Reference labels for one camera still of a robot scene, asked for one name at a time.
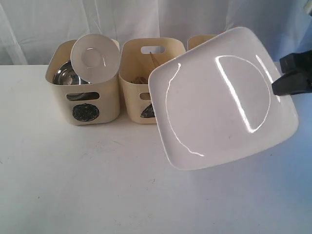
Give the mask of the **white square plate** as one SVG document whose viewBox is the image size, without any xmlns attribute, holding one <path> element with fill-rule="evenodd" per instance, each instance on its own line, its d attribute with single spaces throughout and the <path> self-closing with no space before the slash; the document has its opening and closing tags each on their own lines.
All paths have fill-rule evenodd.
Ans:
<svg viewBox="0 0 312 234">
<path fill-rule="evenodd" d="M 162 64 L 148 86 L 164 151 L 180 170 L 252 156 L 289 139 L 299 119 L 258 37 L 236 27 Z"/>
</svg>

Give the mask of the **white plastic bowl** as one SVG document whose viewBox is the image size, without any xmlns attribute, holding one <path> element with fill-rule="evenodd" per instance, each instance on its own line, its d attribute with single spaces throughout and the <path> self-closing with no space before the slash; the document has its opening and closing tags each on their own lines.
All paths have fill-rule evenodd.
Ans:
<svg viewBox="0 0 312 234">
<path fill-rule="evenodd" d="M 109 81 L 118 73 L 120 51 L 112 39 L 101 34 L 88 34 L 74 43 L 70 59 L 80 78 L 97 84 Z"/>
</svg>

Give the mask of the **stainless steel bowl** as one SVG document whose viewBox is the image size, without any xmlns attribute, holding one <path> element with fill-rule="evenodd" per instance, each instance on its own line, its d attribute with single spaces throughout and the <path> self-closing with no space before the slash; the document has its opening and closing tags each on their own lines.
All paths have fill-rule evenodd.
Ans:
<svg viewBox="0 0 312 234">
<path fill-rule="evenodd" d="M 55 85 L 85 85 L 91 84 L 80 78 L 74 71 L 71 61 L 65 62 L 59 69 L 56 71 L 53 84 Z M 99 99 L 99 93 L 97 92 L 88 92 L 88 93 L 73 93 L 67 94 L 67 99 L 70 101 L 79 101 L 79 100 L 95 100 Z"/>
</svg>

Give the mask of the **cream bin with square mark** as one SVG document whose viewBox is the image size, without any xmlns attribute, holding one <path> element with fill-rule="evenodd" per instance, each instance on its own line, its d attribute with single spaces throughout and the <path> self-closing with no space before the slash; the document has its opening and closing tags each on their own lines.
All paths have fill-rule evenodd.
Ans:
<svg viewBox="0 0 312 234">
<path fill-rule="evenodd" d="M 187 41 L 187 51 L 205 43 L 208 40 L 213 39 L 216 35 L 196 35 L 188 39 Z"/>
</svg>

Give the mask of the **cream bin with triangle mark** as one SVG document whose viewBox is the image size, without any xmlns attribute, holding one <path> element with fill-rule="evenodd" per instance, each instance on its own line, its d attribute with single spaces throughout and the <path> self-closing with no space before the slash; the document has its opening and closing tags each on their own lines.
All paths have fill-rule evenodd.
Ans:
<svg viewBox="0 0 312 234">
<path fill-rule="evenodd" d="M 135 123 L 156 124 L 148 84 L 134 84 L 136 77 L 149 78 L 155 67 L 152 52 L 160 65 L 184 54 L 183 43 L 174 38 L 139 38 L 126 42 L 121 52 L 119 81 L 127 114 Z"/>
</svg>

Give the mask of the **cream bin with circle mark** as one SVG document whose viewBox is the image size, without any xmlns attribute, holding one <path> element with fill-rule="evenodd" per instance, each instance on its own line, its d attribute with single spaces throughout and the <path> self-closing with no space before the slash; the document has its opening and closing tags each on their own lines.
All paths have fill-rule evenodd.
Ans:
<svg viewBox="0 0 312 234">
<path fill-rule="evenodd" d="M 118 75 L 98 84 L 56 85 L 53 78 L 59 68 L 70 60 L 76 40 L 62 43 L 53 54 L 45 79 L 65 119 L 73 125 L 99 124 L 115 120 L 120 114 Z"/>
</svg>

